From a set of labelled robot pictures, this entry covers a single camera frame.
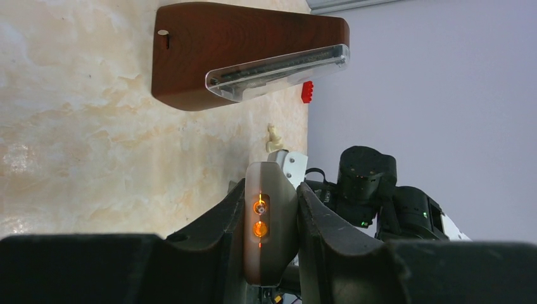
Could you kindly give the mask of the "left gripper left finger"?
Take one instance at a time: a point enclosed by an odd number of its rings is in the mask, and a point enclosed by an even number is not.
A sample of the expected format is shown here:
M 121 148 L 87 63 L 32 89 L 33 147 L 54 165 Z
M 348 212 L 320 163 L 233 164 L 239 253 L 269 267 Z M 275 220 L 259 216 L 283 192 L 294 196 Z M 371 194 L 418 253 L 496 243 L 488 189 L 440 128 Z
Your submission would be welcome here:
M 179 231 L 1 241 L 2 303 L 244 303 L 244 182 Z

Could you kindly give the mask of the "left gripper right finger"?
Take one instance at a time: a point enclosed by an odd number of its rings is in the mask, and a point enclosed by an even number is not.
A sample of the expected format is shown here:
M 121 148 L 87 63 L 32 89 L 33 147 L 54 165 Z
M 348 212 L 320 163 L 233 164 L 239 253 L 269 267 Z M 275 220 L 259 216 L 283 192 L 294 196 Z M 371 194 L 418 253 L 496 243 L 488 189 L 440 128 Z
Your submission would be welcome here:
M 320 202 L 300 204 L 304 303 L 535 303 L 536 245 L 374 239 Z

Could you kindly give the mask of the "white remote control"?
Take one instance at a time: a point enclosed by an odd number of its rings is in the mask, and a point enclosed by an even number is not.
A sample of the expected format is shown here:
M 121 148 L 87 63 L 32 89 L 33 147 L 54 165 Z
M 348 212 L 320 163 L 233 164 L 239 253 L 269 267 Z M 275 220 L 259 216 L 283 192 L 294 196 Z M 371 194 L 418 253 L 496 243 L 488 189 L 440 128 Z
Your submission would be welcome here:
M 243 271 L 253 286 L 279 285 L 298 253 L 298 199 L 281 167 L 272 161 L 247 168 L 244 189 Z

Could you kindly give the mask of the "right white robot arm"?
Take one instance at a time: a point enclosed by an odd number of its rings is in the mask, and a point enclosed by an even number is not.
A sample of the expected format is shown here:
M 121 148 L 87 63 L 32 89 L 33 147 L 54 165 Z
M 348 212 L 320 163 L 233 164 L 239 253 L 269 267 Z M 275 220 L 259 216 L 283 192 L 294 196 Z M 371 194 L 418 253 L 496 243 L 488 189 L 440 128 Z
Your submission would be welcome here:
M 336 182 L 306 179 L 308 157 L 299 152 L 267 148 L 267 160 L 276 162 L 289 182 L 306 182 L 318 199 L 357 228 L 376 225 L 376 239 L 437 239 L 467 241 L 454 221 L 426 193 L 411 186 L 397 186 L 396 160 L 366 146 L 352 146 L 341 154 Z

